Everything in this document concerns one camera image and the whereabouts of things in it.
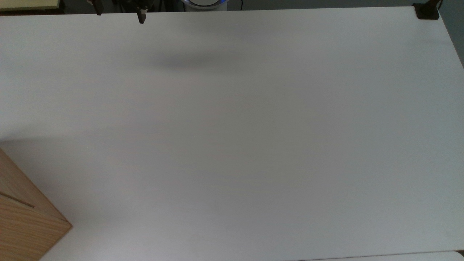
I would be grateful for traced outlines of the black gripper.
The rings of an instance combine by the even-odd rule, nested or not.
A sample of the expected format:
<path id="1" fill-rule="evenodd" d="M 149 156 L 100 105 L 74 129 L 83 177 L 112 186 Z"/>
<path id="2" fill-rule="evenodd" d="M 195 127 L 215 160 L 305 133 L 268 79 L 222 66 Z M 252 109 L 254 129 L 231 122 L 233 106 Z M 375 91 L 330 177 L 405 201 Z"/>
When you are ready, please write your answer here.
<path id="1" fill-rule="evenodd" d="M 137 13 L 139 23 L 144 24 L 151 0 L 122 0 L 121 6 L 125 13 Z"/>

